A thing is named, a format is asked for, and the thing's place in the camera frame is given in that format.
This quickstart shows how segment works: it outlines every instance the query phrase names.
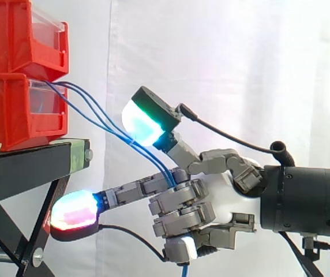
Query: green light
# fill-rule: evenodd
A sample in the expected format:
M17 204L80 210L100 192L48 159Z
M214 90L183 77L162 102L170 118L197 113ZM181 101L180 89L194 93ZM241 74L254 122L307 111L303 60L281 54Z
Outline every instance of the green light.
M150 146L164 133L161 126L153 121L132 100L124 107L122 123L125 130L142 146Z

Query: blue wire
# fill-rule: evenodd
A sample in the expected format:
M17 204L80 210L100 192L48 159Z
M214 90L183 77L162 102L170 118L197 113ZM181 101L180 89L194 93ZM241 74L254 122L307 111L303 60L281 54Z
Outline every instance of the blue wire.
M82 93L84 93L85 95L87 95L87 97L90 98L91 101L94 102L94 104L96 105L96 107L100 110L100 112L107 118L107 120L109 121L109 123L112 124L112 126L114 128L116 128L119 132L121 132L124 136L126 136L127 138L131 139L132 138L126 133L124 132L118 125L115 124L115 122L108 116L108 114L103 110L103 108L101 107L101 105L96 101L96 99L91 95L89 94L87 91L85 91L84 89L82 89L81 87L79 87L78 85L74 84L74 83L71 83L71 82L67 82L67 81L61 81L61 82L56 82L56 83L53 83L53 84L56 84L56 85L62 85L63 87L66 87L66 88L69 88L69 89L72 89L73 91L77 92L75 89L73 89L72 87L69 87L69 86L73 86L77 89L79 89Z
M85 90L82 89L82 92L79 91L79 90L76 90L75 88L72 88L71 86L69 85L66 85L66 84L63 84L63 83L68 83L68 82L57 82L55 84L57 85L60 85L60 86L63 86L63 87L66 87L66 88L69 88L73 91L75 91L76 93L78 93L82 98L83 100L87 103L87 105L91 108L91 110L95 113L95 115L97 116L97 118L100 120L100 122L109 130L111 130L112 134L116 135L116 133L111 129L111 127L109 127L103 120L102 118L100 117L100 115L96 112L96 110L92 107L91 103L88 101L88 99L82 94L82 92L84 94L86 94L93 102L94 104L96 104L96 106L100 109L100 111L102 111L102 113L109 119L110 122L112 122L114 124L114 127L116 127L121 133L125 134L125 136L130 140L130 146L132 147L132 144L134 144L136 147L140 148L142 151L144 151L147 155L149 155L153 160L155 160L158 164L160 164L162 166L162 168L164 169L166 175L167 175L167 182L169 183L170 187L175 187L176 186L176 183L175 183L175 180L174 180L174 177L173 175L170 173L169 169L154 155L152 154L151 152L149 152L146 148L144 148L142 145L140 145L138 142L136 142L134 139L132 139L128 134L126 134L123 130L121 130L112 120L111 118L104 112L104 110L101 108L101 106L98 104L98 102L88 93L86 92Z
M154 159L156 162L158 162L163 168L164 171L166 172L167 176L168 176L168 181L170 181L170 187L175 187L176 183L174 180L173 175L170 173L169 169L161 162L161 160L159 160L154 154L152 154L150 151L148 151L145 147L143 147L142 145L140 145L138 142L136 142L134 139L132 139L126 132L124 132L120 127L118 127L115 122L107 115L107 113L102 109L101 105L96 101L96 99L90 95L87 91L85 91L84 89L82 89L81 87L79 87L76 84L70 83L70 82L65 82L65 81L61 81L61 82L56 82L53 83L56 85L60 85L62 87L71 89L73 91L75 91L76 93L78 93L83 99L84 101L88 104L88 106L91 108L91 110L95 113L95 115L97 116L97 118L101 121L101 123L107 128L107 129L111 129L111 127L109 127L104 120L102 120L102 118L97 114L97 112L95 111L95 109L92 107L92 105L90 104L90 102L88 101L88 99L83 95L87 95L87 97L90 98L91 101L93 101L93 103L96 105L96 107L103 113L103 115L107 118L107 120L114 126L114 128L116 128L119 132L121 132L124 136L126 136L133 144L135 144L137 147L141 148L147 155L149 155L152 159Z
M119 139L121 139L122 141L124 141L126 144L128 144L129 146L131 146L134 150L136 150L138 153L140 153L142 156L144 156L145 158L149 159L160 171L161 173L163 173L164 177L166 180L168 180L167 174L159 167L159 165L152 160L149 156L146 156L146 154L140 152L139 149L137 149L136 147L134 147L131 143L132 141L121 136L118 133L115 133L112 129L107 129L104 126L100 125L99 123L95 122L94 120L90 119L89 117L87 117L81 110L79 110L79 108L77 108L73 103L71 103L67 98L65 98L55 87L53 87L53 85L47 83L47 85L49 85L70 107L72 107L74 110L76 110L83 118L85 118L87 121L89 121L90 123L96 125L97 127L117 136Z
M117 129L119 129L121 131L121 133L125 134L126 137L121 136L120 134L116 133L115 131L113 131L100 117L100 115L96 112L96 110L92 107L91 103L88 101L88 99L78 90L69 87L67 85L62 85L63 87L72 89L73 91L77 92L87 103L87 105L91 108L91 110L93 111L93 113L97 116L97 118L99 119L99 121L103 124L100 125L99 123L95 122L94 120L90 119L89 117L87 117L82 111L79 110L79 108L77 108L73 103L71 103L66 97L64 97L51 83L46 82L46 84L52 88L58 95L60 98L62 98L70 107L72 107L74 110L76 110L83 118L85 118L87 121L89 121L90 123L96 125L97 127L117 136L119 139L121 139L122 141L124 141L126 144L128 144L130 147L132 147L134 150L136 150L136 152L138 152L139 154L141 154L142 156L144 156L145 158L147 158L150 162L152 162L157 169L160 170L160 172L164 175L165 179L167 180L167 182L169 183L170 187L175 186L175 181L174 181L174 177L173 175L170 173L169 169L155 156L153 155L151 152L149 152L146 148L142 147L141 145L139 145L137 142L134 142L133 145L133 139L130 138L130 136L128 136L127 134L125 134L125 132L123 132L122 130L120 130L119 127L117 127L117 125L113 124L114 127L116 127ZM103 111L103 109L99 106L99 104L97 103L97 101L91 96L89 95L87 92L85 92L90 98L91 100L93 100L95 102L95 104L98 106L98 108L103 112L103 114L108 118L108 115Z
M187 277L188 275L188 265L183 265L182 277Z

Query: cable connector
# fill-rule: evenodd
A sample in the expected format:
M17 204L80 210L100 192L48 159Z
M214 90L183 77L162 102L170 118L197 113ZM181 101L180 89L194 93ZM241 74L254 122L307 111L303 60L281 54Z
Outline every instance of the cable connector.
M179 106L177 107L177 111L192 121L198 120L198 115L195 114L190 108L188 108L183 103L179 104Z

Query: led light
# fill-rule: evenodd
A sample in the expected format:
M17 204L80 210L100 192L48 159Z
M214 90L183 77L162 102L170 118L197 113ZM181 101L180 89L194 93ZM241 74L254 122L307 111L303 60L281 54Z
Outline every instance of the led light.
M122 123L126 131L142 146L150 146L164 133L161 126L153 121L132 100L122 112Z
M86 190L60 198L52 208L51 225L62 231L87 227L97 220L97 200Z

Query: glowing fingertip sensor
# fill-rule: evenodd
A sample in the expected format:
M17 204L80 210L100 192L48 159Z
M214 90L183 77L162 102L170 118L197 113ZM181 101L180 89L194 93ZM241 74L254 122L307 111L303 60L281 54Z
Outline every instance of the glowing fingertip sensor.
M160 124L152 120L132 100L123 109L122 123L130 136L145 147L157 142L165 132Z
M91 192L81 190L60 198L51 212L51 235L72 241L98 231L98 201Z

